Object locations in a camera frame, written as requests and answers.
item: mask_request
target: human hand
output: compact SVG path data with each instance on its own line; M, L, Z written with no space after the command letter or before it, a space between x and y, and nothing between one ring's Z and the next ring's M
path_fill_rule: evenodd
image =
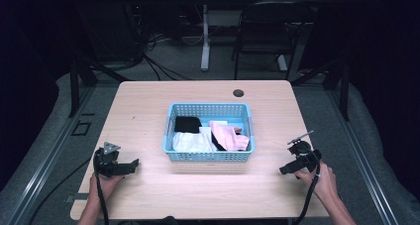
M320 176L315 186L314 193L323 202L326 202L330 199L339 198L340 196L337 191L336 175L334 174L333 169L329 168L323 162L320 163L319 167ZM316 169L314 169L311 173L307 173L298 170L294 173L294 175L300 177L309 186L312 183L314 176L316 176L315 171Z
M324 207L327 209L333 224L335 225L355 225L352 215L349 213L346 205L341 200L337 191L336 175L333 169L329 168L325 163L321 162L319 170L318 182L315 185L314 193L321 200ZM297 171L294 175L300 177L306 184L310 185L315 174L316 169L307 173L304 171Z
M98 177L101 183L102 194L104 195L104 199L107 200L114 191L114 188L117 186L118 182L121 181L121 179L123 179L125 176L113 175L111 177L107 177L99 173ZM98 198L98 188L96 183L96 176L95 173L93 173L92 177L90 178L89 199Z

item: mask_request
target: black cable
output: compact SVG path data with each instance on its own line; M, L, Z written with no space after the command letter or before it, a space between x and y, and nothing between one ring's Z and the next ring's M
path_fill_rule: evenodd
M40 211L41 207L44 205L44 203L47 201L47 199L53 194L53 192L58 189L66 180L68 180L72 175L74 175L79 169L81 169L84 165L90 162L90 158L88 158L83 164L78 166L74 171L72 171L66 178L64 178L59 184L57 184L49 194L41 201L41 203L38 205L37 209L35 210L34 214L31 217L31 220L29 224L32 224L34 222L35 217L37 216L38 212Z
M160 76L158 75L158 71L154 68L154 66L152 65L152 63L149 61L148 57L145 57L145 60L148 62L148 64L151 66L151 69L155 72L156 76L157 76L157 80L160 80Z
M98 196L101 202L102 213L104 214L105 225L109 224L108 209L106 208L104 194L102 193L101 180L99 178L99 171L95 170L96 188L98 189Z
M167 72L165 72L165 70L167 70L167 71L169 71L169 72L171 72L171 73L173 73L173 74L175 74L175 75L177 75L177 76L179 76L180 78L182 78L182 79L187 79L187 80L192 80L191 78L189 78L189 77L187 77L187 76L185 76L185 75L183 75L183 74L180 74L180 73L177 73L177 72L175 72L175 71L173 71L173 70L171 70L171 69L168 69L168 68L166 68L165 66L163 66L162 64L160 64L160 63L157 63L154 59L152 59L152 58L150 58L149 56L147 56L146 54L145 54L145 60L147 61L147 62L150 62L150 63L152 63L152 64L154 64L155 66L157 66L167 77L169 77L170 79L173 79L173 80L177 80L176 78L174 78L174 77L172 77L172 76L170 76Z
M309 186L309 189L308 189L308 193L306 194L305 204L303 206L302 212L300 213L300 216L297 218L297 220L293 222L293 225L299 224L303 220L303 218L305 217L306 211L308 210L308 207L309 207L309 202L311 201L312 193L313 193L313 191L315 189L315 185L316 185L316 183L318 182L318 179L319 179L320 169L321 169L321 167L320 167L320 163L319 163L319 160L318 160L318 164L317 164L316 171L315 171L315 176L312 179L311 185Z
M152 33L151 40L148 41L146 51L152 51L158 43L157 36L155 33Z

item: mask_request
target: gray carpet floor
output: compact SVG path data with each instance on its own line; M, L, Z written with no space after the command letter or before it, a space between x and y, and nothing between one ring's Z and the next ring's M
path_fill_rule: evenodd
M183 42L162 40L157 42L155 48L147 55L165 67L191 79L232 79L234 64L230 61L230 56L233 39L221 36L215 34L211 39L210 69L206 72L200 70L201 43L188 45ZM188 41L191 43L195 39L188 39ZM118 63L107 65L115 69L119 66ZM242 57L241 65L243 68L251 66L261 69L276 68L275 63L272 63L272 58L255 56ZM158 80L145 60L135 67L123 68L117 72L133 80ZM69 75L57 81L60 88L59 98L48 122L20 167L0 193L2 211L0 224L29 224L36 208L50 191L93 154L118 88L118 82L108 75L100 71L96 71L95 74L99 79L96 87L87 88L80 83L84 103L79 113L72 119L67 117L70 112ZM161 71L159 74L162 80L170 80ZM299 73L293 68L291 79L298 76ZM282 72L241 72L239 77L239 79L267 80L283 78ZM392 169L383 159L380 137L358 91L351 86L349 95L351 120L344 122L341 115L337 113L337 92L325 91L320 84L322 79L323 76L319 75L305 84L294 86L293 90L307 129L315 131L310 136L313 146L322 152L324 161L334 169L340 194L357 223L420 224L419 202L400 185ZM77 123L90 125L85 136L72 135ZM361 146L363 156L366 156L373 176L366 177L362 172L364 168L358 164L360 159L354 150L355 138L350 135L356 137L356 144ZM60 144L60 150L55 152L54 160L48 162L52 165L52 169L45 172L45 180L36 184L38 189L31 189L31 185L34 185L34 176L44 172L39 168L57 144ZM86 168L87 166L84 166L79 169L51 194L37 211L33 224L75 223L69 217L72 203L68 200L77 192ZM371 180L377 182L377 187L374 189L369 185ZM382 202L384 201L385 204L377 204L377 200L374 199L376 194L382 197ZM391 216L384 217L381 206L388 206L387 215ZM280 221L275 220L269 224L280 224ZM329 218L307 217L301 224L331 224L331 221Z

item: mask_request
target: desk leg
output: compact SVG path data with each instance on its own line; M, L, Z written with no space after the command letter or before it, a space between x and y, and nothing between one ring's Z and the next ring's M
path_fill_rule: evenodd
M93 74L89 65L83 62L74 61L70 69L70 88L71 88L71 111L68 115L72 118L80 106L79 83L78 78L81 78L84 85L87 87L94 87L98 83L98 79Z
M207 5L203 6L203 54L201 56L201 70L207 71L209 69L210 58L210 41L209 41L209 23L207 19Z
M280 71L287 71L287 63L286 63L286 60L284 59L284 55L280 55L277 58L277 65Z

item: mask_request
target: cable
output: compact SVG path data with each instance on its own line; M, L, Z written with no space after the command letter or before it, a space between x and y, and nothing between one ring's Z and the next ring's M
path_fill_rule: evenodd
M158 75L158 71L154 68L154 66L151 64L151 62L149 61L148 57L145 57L145 60L148 62L148 64L151 66L151 69L155 72L156 76L157 76L157 80L160 80L160 76Z
M74 171L72 171L66 178L64 178L59 184L57 184L49 194L41 201L41 203L38 205L37 209L35 210L34 214L31 217L31 220L29 224L32 224L34 222L35 217L37 216L38 212L40 211L41 207L44 205L44 203L47 201L47 199L53 194L53 192L58 189L66 180L68 180L72 175L74 175L79 169L81 169L84 165L90 162L90 158L88 158L83 164L78 166Z
M157 36L155 33L152 33L151 37L149 38L149 41L147 43L147 47L145 49L145 52L152 51L155 46L157 45Z
M195 12L197 13L198 18L200 19L201 23L203 24L203 18L201 18L200 11L198 11L197 5L194 5L194 8L195 8ZM189 43L188 41L185 40L186 38L200 38L200 39L198 41L194 42L194 43ZM189 37L183 37L182 36L181 37L182 41L185 44L190 45L190 46L193 46L193 45L196 45L196 44L200 43L203 38L204 38L204 34L201 34L201 36L189 36Z
M169 72L171 72L171 73L173 73L173 74L175 74L175 75L177 75L177 76L179 76L180 78L182 78L182 79L186 79L186 80L192 80L191 78L189 78L189 77L187 77L187 76L185 76L185 75L183 75L183 74L180 74L180 73L177 73L177 72L175 72L175 71L173 71L173 70L171 70L171 69L168 69L168 68L166 68L165 66L163 66L162 64L160 64L160 63L157 63L154 59L152 59L152 58L150 58L149 56L147 56L147 55L145 55L145 60L152 66L152 64L154 64L155 66L157 66L167 77L169 77L170 79L173 79L173 80L178 80L178 79L176 79L176 78L174 78L174 77L172 77L172 76L170 76L167 72L165 72L165 70L167 70L167 71L169 71Z
M104 214L104 223L105 225L109 224L109 218L108 218L108 209L106 207L104 194L102 193L102 187L101 187L101 179L99 178L99 171L95 169L95 177L96 177L96 188L98 190L98 196L99 200L101 202L102 207L102 213Z
M297 218L297 220L293 222L293 225L299 224L303 220L303 218L305 217L306 211L308 210L309 202L311 200L312 193L315 189L316 183L318 182L320 169L321 169L321 167L320 167L320 163L319 163L319 160L318 160L315 176L312 179L311 185L309 186L309 189L308 189L308 193L306 194L305 204L303 205L302 212L300 213L300 216Z

